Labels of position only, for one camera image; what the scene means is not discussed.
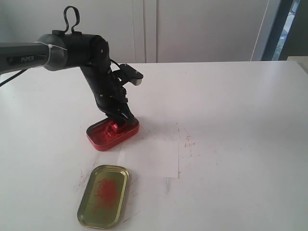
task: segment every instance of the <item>cable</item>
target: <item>cable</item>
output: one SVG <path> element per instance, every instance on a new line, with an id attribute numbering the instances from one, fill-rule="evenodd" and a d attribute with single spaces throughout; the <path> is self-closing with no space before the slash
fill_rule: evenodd
<path id="1" fill-rule="evenodd" d="M 15 79 L 16 77 L 20 76 L 22 73 L 24 73 L 27 69 L 21 70 L 20 72 L 16 73 L 12 77 L 9 77 L 7 80 L 0 83 L 0 87 L 2 87 L 4 84 L 10 82 L 11 80 Z"/>
<path id="2" fill-rule="evenodd" d="M 110 59 L 110 61 L 113 62 L 115 65 L 117 65 L 118 68 L 120 68 L 120 65 L 119 65 L 116 61 L 114 61 L 114 60 L 112 60 L 112 59 Z"/>

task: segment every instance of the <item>rectangular tin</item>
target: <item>rectangular tin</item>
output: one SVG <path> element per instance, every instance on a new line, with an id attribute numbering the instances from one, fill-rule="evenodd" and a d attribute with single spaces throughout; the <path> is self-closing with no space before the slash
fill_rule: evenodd
<path id="1" fill-rule="evenodd" d="M 119 133 L 115 133 L 112 130 L 110 127 L 111 123 L 112 120 L 107 118 L 88 127 L 86 131 L 87 137 L 96 150 L 107 151 L 124 140 L 132 137 L 139 130 L 139 121 L 137 119 L 136 123 L 125 127 L 125 129 Z"/>
<path id="2" fill-rule="evenodd" d="M 129 173 L 123 167 L 102 165 L 95 168 L 77 212 L 79 222 L 99 229 L 114 226 L 120 217 L 128 179 Z"/>

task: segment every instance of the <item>table surface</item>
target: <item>table surface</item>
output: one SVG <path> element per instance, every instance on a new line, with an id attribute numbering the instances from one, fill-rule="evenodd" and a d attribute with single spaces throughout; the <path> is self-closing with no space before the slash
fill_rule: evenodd
<path id="1" fill-rule="evenodd" d="M 159 112 L 179 128 L 179 177 L 132 173 L 112 230 L 307 230 L 308 75 L 298 64 L 132 66 L 144 74 L 127 85 L 141 126 L 162 126 Z M 121 148 L 87 140 L 103 118 L 78 68 L 33 68 L 1 87 L 0 230 L 90 230 L 77 220 L 89 175 L 117 164 Z"/>

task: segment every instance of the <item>white paper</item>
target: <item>white paper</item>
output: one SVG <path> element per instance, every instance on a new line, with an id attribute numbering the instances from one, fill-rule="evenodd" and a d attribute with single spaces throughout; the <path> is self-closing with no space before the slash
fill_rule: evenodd
<path id="1" fill-rule="evenodd" d="M 134 137 L 122 144 L 118 165 L 138 175 L 177 178 L 178 151 L 177 128 L 145 123 Z"/>

